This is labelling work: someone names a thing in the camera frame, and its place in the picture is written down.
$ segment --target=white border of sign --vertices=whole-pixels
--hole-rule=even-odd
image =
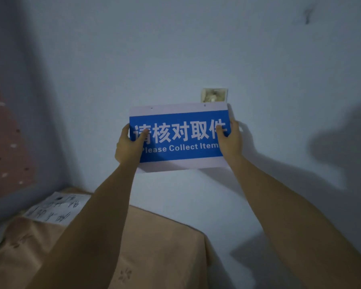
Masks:
[[[153,116],[156,114],[181,114],[187,112],[226,111],[226,102],[169,104],[164,106],[137,106],[130,109],[130,116]],[[144,162],[138,166],[137,173],[169,170],[187,170],[209,167],[226,167],[226,160],[221,157],[193,158]]]

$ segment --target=person's left hand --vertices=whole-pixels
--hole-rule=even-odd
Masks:
[[[149,133],[148,129],[145,129],[135,141],[131,141],[129,134],[130,124],[127,124],[122,129],[119,142],[116,145],[115,159],[120,164],[139,164],[140,157],[143,151],[143,143]]]

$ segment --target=paper with handwriting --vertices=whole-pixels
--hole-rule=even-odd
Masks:
[[[23,216],[40,222],[68,225],[90,197],[88,194],[64,194],[56,191],[44,201],[32,206]]]

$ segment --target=finger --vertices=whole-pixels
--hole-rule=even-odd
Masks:
[[[231,119],[230,126],[232,132],[239,132],[239,123],[236,120]]]
[[[149,133],[149,129],[144,129],[144,131],[139,135],[138,141],[142,143],[142,145],[144,140],[146,140],[148,133]]]
[[[120,137],[128,138],[129,137],[129,129],[130,129],[130,124],[125,125],[122,129],[122,133],[120,134]]]
[[[223,134],[222,126],[217,125],[216,131],[217,131],[218,142],[220,142],[223,140],[223,138],[225,138],[225,135]]]

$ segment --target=pink fabric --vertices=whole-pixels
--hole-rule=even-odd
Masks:
[[[0,197],[32,184],[34,174],[21,130],[0,96]]]

